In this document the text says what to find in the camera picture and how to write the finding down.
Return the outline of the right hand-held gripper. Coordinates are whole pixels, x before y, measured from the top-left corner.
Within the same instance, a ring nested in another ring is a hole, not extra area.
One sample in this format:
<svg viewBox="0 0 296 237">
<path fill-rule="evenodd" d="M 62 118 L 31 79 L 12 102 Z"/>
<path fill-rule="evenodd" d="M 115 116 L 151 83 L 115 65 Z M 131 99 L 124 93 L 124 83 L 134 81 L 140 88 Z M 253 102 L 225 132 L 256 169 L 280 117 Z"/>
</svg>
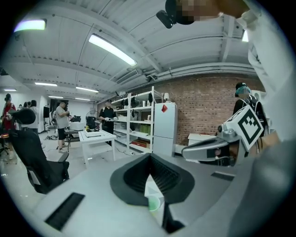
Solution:
<svg viewBox="0 0 296 237">
<path fill-rule="evenodd" d="M 260 120 L 247 105 L 218 127 L 217 137 L 183 148 L 182 156 L 201 164 L 234 166 L 248 157 L 262 132 Z"/>
</svg>

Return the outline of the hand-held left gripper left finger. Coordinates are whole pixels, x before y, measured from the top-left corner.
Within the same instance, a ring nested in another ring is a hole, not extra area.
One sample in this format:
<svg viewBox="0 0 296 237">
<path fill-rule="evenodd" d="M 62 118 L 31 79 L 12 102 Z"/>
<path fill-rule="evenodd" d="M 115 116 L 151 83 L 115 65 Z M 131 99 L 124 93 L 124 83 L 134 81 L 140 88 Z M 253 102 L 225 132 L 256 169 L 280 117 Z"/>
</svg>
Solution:
<svg viewBox="0 0 296 237">
<path fill-rule="evenodd" d="M 150 165 L 150 154 L 144 154 L 116 169 L 110 177 L 114 194 L 128 205 L 148 206 L 145 187 L 150 175 Z"/>
</svg>

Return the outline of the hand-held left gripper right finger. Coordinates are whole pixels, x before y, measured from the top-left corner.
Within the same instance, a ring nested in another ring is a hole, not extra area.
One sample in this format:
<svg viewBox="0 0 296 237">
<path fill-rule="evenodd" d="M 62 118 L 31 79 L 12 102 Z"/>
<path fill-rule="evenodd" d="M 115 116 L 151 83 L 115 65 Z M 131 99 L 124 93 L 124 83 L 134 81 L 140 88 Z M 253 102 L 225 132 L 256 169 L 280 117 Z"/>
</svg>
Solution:
<svg viewBox="0 0 296 237">
<path fill-rule="evenodd" d="M 150 155 L 150 175 L 168 204 L 185 201 L 195 185 L 190 172 L 156 154 Z"/>
</svg>

